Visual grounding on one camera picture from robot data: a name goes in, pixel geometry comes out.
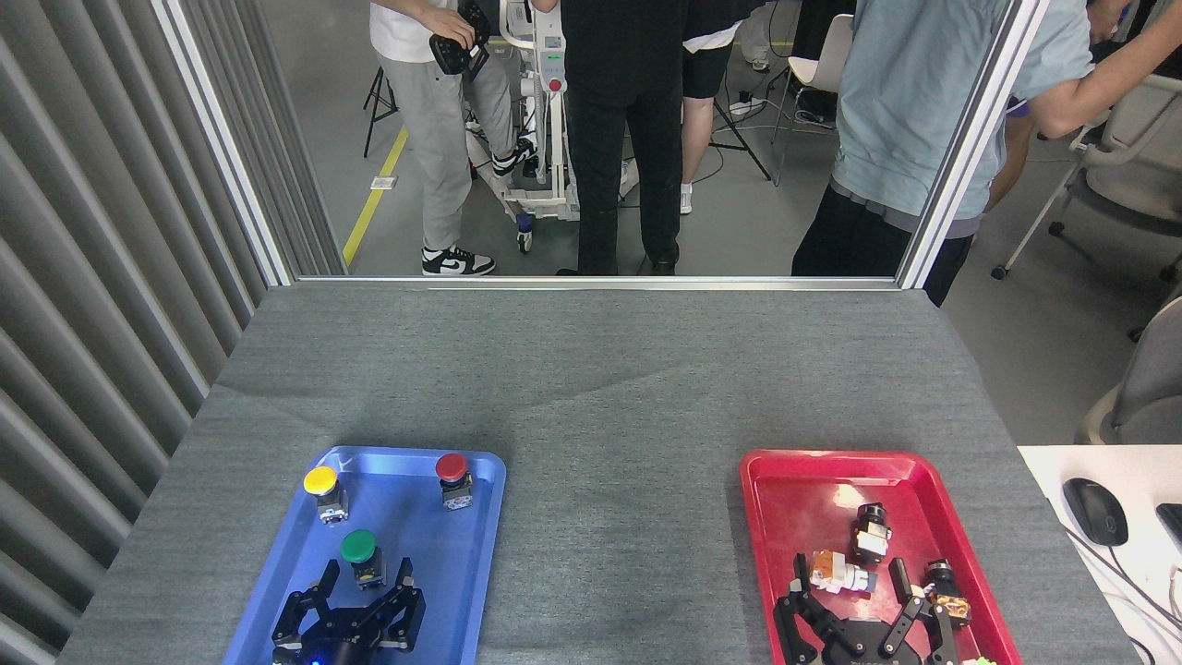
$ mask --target gray tablecloth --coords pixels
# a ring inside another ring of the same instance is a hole
[[[920,292],[303,282],[265,299],[61,665],[220,663],[333,445],[506,462],[481,664],[769,663],[738,475],[761,448],[924,456],[1026,663],[1137,663]]]

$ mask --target chair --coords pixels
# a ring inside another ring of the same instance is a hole
[[[1145,325],[1124,380],[1087,412],[1076,443],[1182,443],[1182,298]]]
[[[1085,143],[1086,130],[1071,144],[1076,162],[1014,253],[993,268],[994,279],[1009,273],[1056,201],[1060,203],[1054,216],[1078,200],[1130,226],[1182,237],[1182,155],[1176,148],[1182,138],[1182,80],[1150,74],[1112,107],[1099,142]],[[1064,228],[1061,219],[1056,219],[1048,232],[1058,236]],[[1174,279],[1178,261],[1182,254],[1160,276]]]
[[[788,71],[800,82],[800,90],[793,104],[792,115],[788,116],[787,131],[792,132],[795,123],[797,109],[800,106],[800,94],[806,90],[821,90],[825,92],[837,92],[837,86],[842,83],[842,70],[845,69],[845,59],[850,56],[850,46],[853,45],[853,14],[838,14],[829,24],[829,32],[825,33],[825,44],[820,48],[820,57],[816,60],[811,58],[788,58]],[[775,130],[772,131],[772,143],[780,132],[780,118],[784,117],[784,102],[788,98],[788,85],[785,82],[784,93],[780,94],[780,109],[775,118]],[[775,185],[780,185],[780,175],[784,172],[784,158],[787,149],[780,152],[780,169],[775,172]]]

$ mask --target light blue shirt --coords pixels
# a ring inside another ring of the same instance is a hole
[[[1092,69],[1085,0],[1050,2],[1012,90],[1019,99]],[[859,0],[838,98],[833,180],[866,200],[920,214],[1006,4]],[[1005,154],[1001,117],[999,109],[996,135],[956,219],[979,216],[988,201]]]

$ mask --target black shirt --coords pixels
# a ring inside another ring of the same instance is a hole
[[[566,78],[603,104],[681,85],[688,0],[563,0]]]
[[[686,19],[686,39],[723,31],[741,21],[766,0],[689,0]]]

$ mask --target computer mouse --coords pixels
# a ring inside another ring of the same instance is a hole
[[[1093,543],[1123,546],[1129,542],[1124,509],[1103,485],[1087,478],[1072,478],[1063,484],[1063,495],[1076,523]]]

